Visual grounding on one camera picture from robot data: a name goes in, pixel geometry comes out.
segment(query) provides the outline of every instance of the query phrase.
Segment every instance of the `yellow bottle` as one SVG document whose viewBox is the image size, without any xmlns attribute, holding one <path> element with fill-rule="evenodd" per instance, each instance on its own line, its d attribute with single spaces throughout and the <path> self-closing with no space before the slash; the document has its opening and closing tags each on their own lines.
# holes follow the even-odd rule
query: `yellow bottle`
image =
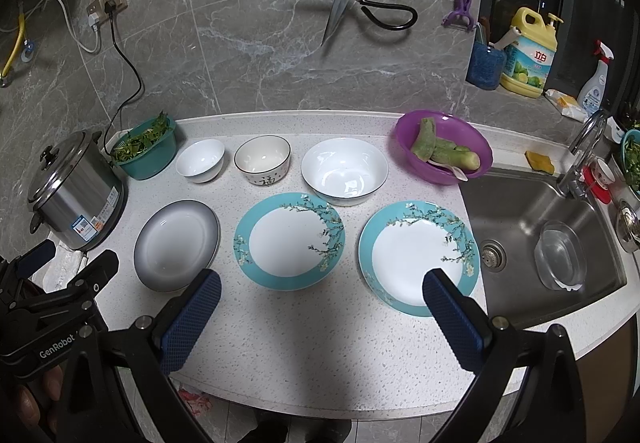
<svg viewBox="0 0 640 443">
<path fill-rule="evenodd" d="M 527 22 L 527 16 L 533 23 Z M 554 21 L 562 22 L 551 13 L 545 25 L 542 15 L 527 7 L 517 10 L 511 25 L 522 31 L 514 43 L 505 48 L 507 61 L 500 75 L 500 85 L 523 96 L 537 98 L 542 94 L 554 60 L 558 40 Z"/>
</svg>

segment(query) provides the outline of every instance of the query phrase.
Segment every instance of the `scissor blade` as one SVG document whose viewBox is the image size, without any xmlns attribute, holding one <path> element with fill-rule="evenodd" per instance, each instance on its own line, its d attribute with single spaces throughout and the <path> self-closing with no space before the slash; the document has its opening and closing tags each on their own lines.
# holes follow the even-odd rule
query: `scissor blade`
<svg viewBox="0 0 640 443">
<path fill-rule="evenodd" d="M 331 8 L 331 14 L 329 15 L 329 21 L 326 23 L 324 29 L 324 36 L 322 37 L 322 44 L 333 34 L 338 27 L 340 20 L 344 16 L 344 11 L 347 9 L 347 4 L 350 0 L 334 0 L 334 5 Z"/>
</svg>

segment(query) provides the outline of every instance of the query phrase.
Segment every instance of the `human hand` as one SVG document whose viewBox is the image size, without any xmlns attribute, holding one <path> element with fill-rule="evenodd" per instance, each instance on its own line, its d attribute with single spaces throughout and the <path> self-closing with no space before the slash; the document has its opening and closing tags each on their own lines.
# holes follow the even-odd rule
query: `human hand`
<svg viewBox="0 0 640 443">
<path fill-rule="evenodd" d="M 62 368 L 57 365 L 53 369 L 49 369 L 42 375 L 42 390 L 53 401 L 60 399 L 60 391 L 62 390 Z M 31 391 L 24 385 L 19 385 L 17 394 L 15 395 L 15 410 L 18 416 L 27 426 L 34 426 L 40 422 L 40 409 Z M 49 428 L 56 434 L 58 417 L 55 409 L 50 409 L 47 413 L 47 424 Z"/>
</svg>

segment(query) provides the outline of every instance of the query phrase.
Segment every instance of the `yellow gas hose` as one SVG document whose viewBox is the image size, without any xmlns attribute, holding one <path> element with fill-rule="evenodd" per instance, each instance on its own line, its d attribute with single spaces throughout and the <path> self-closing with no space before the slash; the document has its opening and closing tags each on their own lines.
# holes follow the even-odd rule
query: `yellow gas hose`
<svg viewBox="0 0 640 443">
<path fill-rule="evenodd" d="M 18 38 L 15 40 L 14 50 L 11 51 L 9 55 L 9 59 L 4 65 L 4 69 L 2 70 L 1 76 L 4 78 L 9 74 L 9 68 L 11 68 L 11 64 L 14 63 L 15 57 L 17 57 L 20 52 L 20 48 L 22 47 L 22 40 L 24 39 L 24 11 L 20 8 L 20 15 L 18 15 Z"/>
</svg>

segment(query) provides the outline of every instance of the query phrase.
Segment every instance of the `white speckled countertop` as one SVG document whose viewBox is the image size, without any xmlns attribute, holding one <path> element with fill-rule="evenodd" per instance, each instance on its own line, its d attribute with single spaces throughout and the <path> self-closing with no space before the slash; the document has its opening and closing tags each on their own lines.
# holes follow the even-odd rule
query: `white speckled countertop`
<svg viewBox="0 0 640 443">
<path fill-rule="evenodd" d="M 225 167 L 210 184 L 194 185 L 175 172 L 175 160 L 147 181 L 129 180 L 129 200 L 116 229 L 97 249 L 118 254 L 120 269 L 98 295 L 112 329 L 128 327 L 142 314 L 156 314 L 175 294 L 146 288 L 133 268 L 136 238 L 146 221 L 173 201 L 194 199 L 218 214 L 219 252 L 210 265 L 219 272 L 219 306 L 185 366 L 172 376 L 207 393 L 238 403 L 311 417 L 389 419 L 451 410 L 472 374 L 460 369 L 433 318 L 397 312 L 370 291 L 358 269 L 356 246 L 370 216 L 399 200 L 424 200 L 453 211 L 468 224 L 457 186 L 437 187 L 415 176 L 392 131 L 399 114 L 361 111 L 277 111 L 187 119 L 178 122 L 180 149 L 216 137 L 226 146 Z M 494 166 L 527 168 L 525 150 L 548 153 L 558 167 L 564 147 L 522 134 L 478 126 L 494 149 Z M 233 153 L 258 134 L 278 134 L 292 146 L 289 174 L 271 187 L 249 184 L 232 163 Z M 389 159 L 386 184 L 369 200 L 340 208 L 346 247 L 332 273 L 311 288 L 276 292 L 249 280 L 236 263 L 236 225 L 255 203 L 276 193 L 308 192 L 300 160 L 309 147 L 335 136 L 361 137 Z M 573 314 L 557 319 L 570 334 L 576 356 L 617 330 L 640 305 L 634 258 L 621 251 L 628 283 Z M 482 278 L 471 295 L 485 307 Z M 545 329 L 548 325 L 536 329 Z M 518 388 L 511 377 L 507 393 Z"/>
</svg>

